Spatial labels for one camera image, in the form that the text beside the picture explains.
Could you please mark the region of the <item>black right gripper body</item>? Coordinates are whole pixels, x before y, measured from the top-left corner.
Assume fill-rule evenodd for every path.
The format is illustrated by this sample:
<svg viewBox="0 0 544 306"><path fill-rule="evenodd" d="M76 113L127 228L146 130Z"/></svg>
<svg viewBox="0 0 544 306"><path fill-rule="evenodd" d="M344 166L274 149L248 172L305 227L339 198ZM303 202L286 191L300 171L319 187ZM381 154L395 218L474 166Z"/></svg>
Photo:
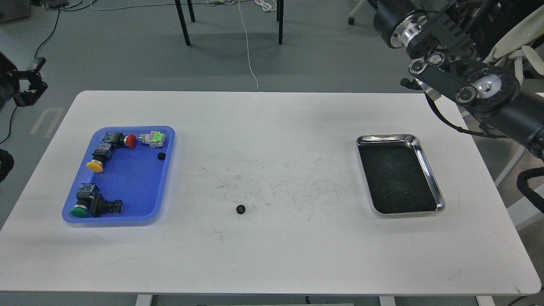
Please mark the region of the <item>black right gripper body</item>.
<svg viewBox="0 0 544 306"><path fill-rule="evenodd" d="M415 0L374 0L373 8L373 27L390 48L407 46L428 19Z"/></svg>

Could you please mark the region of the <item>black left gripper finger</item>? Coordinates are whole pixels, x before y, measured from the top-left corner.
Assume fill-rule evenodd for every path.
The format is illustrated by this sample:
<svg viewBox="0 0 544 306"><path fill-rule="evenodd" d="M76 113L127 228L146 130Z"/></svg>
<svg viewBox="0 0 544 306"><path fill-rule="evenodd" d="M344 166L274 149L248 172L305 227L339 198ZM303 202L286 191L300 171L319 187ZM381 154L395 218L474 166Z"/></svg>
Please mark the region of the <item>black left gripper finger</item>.
<svg viewBox="0 0 544 306"><path fill-rule="evenodd" d="M38 99L45 93L48 85L42 80L40 70L44 66L46 58L37 57L31 62L26 71L12 72L12 78L15 81L28 81L28 89L25 91L16 91L13 95L16 106L28 107L37 103Z"/></svg>

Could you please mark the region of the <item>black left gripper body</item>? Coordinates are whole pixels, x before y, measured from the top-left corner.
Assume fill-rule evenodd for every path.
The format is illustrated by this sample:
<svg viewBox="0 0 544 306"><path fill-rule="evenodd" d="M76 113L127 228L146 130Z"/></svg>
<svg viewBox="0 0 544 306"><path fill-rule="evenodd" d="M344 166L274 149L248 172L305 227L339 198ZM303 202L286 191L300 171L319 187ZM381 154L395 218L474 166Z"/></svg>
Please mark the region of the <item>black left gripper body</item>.
<svg viewBox="0 0 544 306"><path fill-rule="evenodd" d="M19 90L19 81L14 81L8 75L9 72L17 71L15 64L4 54L0 54L0 109L8 103L14 93Z"/></svg>

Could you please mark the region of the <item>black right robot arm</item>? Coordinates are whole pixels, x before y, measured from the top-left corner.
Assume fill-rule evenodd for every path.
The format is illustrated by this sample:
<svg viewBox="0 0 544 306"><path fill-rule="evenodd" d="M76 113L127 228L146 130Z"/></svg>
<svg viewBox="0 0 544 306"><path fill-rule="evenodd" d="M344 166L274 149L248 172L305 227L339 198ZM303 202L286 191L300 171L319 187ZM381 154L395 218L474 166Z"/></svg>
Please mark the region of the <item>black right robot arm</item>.
<svg viewBox="0 0 544 306"><path fill-rule="evenodd" d="M422 90L435 115L461 133L509 138L543 159L543 97L522 89L506 68L477 59L477 48L462 27L463 6L449 1L428 11L415 0L371 0L373 27L390 48L406 48L413 81L406 87ZM438 110L433 94L444 96L474 116L481 132L453 126ZM496 134L488 132L490 127Z"/></svg>

